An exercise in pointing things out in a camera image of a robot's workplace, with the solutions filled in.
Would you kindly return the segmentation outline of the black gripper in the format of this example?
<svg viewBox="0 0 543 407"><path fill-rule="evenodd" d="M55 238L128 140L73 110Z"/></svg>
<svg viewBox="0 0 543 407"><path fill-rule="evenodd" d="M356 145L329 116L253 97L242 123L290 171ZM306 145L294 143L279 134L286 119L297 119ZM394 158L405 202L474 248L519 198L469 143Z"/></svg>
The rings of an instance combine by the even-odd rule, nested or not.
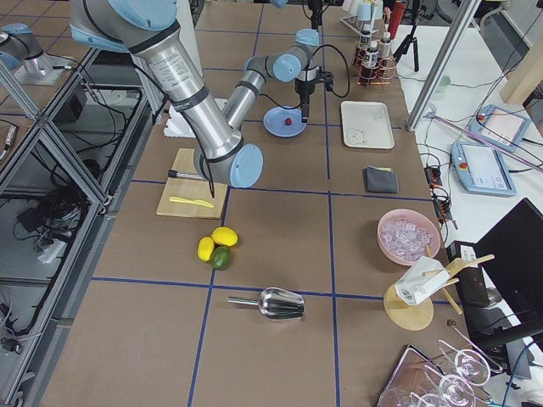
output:
<svg viewBox="0 0 543 407"><path fill-rule="evenodd" d="M333 73L324 70L322 67L314 67L302 70L294 81L294 90L299 95L301 122L306 123L309 119L309 105L311 95L318 84L323 84L327 92L333 90Z"/></svg>

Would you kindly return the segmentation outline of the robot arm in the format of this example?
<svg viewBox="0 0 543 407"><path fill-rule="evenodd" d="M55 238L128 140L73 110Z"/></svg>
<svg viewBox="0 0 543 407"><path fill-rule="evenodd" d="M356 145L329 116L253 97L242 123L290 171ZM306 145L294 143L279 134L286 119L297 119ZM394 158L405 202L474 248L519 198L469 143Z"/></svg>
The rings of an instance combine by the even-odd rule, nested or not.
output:
<svg viewBox="0 0 543 407"><path fill-rule="evenodd" d="M72 1L71 33L75 41L143 59L174 110L193 130L199 144L193 163L210 184L253 186L263 169L263 154L246 143L240 127L267 81L316 82L313 57L320 46L313 29L297 32L283 53L248 59L243 79L220 107L180 38L174 1Z"/></svg>

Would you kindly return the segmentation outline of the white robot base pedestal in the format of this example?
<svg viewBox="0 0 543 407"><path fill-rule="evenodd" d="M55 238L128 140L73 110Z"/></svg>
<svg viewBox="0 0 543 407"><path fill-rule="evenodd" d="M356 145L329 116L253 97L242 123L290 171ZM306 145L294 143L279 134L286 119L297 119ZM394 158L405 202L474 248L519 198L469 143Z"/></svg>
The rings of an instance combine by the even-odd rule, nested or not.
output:
<svg viewBox="0 0 543 407"><path fill-rule="evenodd" d="M180 0L176 2L176 19L181 26L179 34L180 41L188 52L188 56L192 60L199 74L203 75L189 0ZM166 137L195 138L190 125L180 114L176 113L172 107L169 107L168 114L169 118L165 125Z"/></svg>

